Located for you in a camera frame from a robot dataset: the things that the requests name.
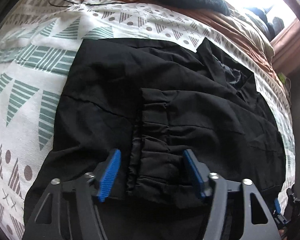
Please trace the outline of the beige duvet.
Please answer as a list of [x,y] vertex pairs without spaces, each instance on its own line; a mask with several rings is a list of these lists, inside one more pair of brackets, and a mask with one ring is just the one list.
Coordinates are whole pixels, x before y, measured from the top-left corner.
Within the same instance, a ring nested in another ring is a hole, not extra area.
[[248,9],[235,9],[229,6],[230,16],[226,19],[230,25],[248,38],[255,47],[264,53],[267,61],[271,64],[275,51],[268,39],[266,24]]

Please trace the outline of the dark clothes pile by window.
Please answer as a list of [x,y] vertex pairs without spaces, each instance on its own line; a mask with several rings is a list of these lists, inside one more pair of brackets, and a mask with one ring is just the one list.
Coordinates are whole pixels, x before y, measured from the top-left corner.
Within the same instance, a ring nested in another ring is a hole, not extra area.
[[248,10],[258,16],[266,25],[266,37],[269,41],[272,41],[285,28],[283,20],[279,17],[274,17],[272,22],[269,22],[264,10],[258,8],[249,8]]

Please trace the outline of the patterned white bed cover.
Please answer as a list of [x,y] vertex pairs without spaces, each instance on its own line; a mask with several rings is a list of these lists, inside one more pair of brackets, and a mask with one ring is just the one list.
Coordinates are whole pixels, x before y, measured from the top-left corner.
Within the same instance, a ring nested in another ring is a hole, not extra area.
[[252,54],[254,44],[228,18],[178,12],[150,3],[106,0],[20,0],[0,30],[0,233],[21,239],[24,198],[52,148],[60,94],[84,38],[153,38],[196,50],[207,38],[255,73],[257,90],[275,116],[286,152],[286,179],[295,183],[290,107],[274,71]]

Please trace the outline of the right pink curtain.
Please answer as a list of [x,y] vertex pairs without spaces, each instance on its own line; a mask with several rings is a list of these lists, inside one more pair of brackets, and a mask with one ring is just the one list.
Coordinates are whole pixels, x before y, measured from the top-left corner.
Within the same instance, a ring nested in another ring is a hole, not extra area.
[[300,21],[297,18],[270,44],[275,52],[271,63],[275,72],[288,76],[300,68]]

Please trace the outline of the black button shirt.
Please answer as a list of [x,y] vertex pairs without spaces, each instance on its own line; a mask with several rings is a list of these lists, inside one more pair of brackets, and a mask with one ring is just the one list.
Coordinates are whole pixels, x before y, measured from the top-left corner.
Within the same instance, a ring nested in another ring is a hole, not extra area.
[[120,170],[99,207],[109,239],[200,237],[210,201],[196,196],[186,149],[227,180],[251,179],[270,211],[286,176],[282,137],[254,73],[208,40],[190,51],[161,40],[85,39],[24,221],[51,180],[77,179],[115,148]]

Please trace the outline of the white bedside table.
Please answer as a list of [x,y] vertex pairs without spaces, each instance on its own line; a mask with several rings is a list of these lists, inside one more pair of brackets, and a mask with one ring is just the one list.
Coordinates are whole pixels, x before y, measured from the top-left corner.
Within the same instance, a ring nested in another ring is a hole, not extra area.
[[290,89],[291,89],[291,81],[288,77],[286,77],[283,73],[279,73],[277,74],[279,80],[281,81],[281,83],[283,84],[285,90],[287,93],[290,93]]

